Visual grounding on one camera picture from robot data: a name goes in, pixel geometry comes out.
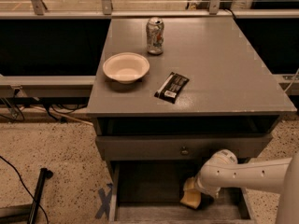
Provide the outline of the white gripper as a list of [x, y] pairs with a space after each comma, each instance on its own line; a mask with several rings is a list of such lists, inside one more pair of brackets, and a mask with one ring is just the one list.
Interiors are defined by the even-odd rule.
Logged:
[[189, 177], [183, 186], [184, 191], [194, 191], [198, 189], [201, 193], [211, 196], [214, 199], [219, 197], [221, 190], [217, 183], [220, 167], [214, 163], [205, 163], [198, 173], [193, 177]]

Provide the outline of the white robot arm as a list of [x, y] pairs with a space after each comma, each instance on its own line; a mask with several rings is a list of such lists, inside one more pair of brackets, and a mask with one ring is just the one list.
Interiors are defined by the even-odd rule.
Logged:
[[180, 202], [196, 209], [202, 193], [217, 198], [221, 188], [278, 193], [276, 224], [299, 224], [298, 153], [292, 158], [239, 164], [232, 151], [222, 149], [185, 181]]

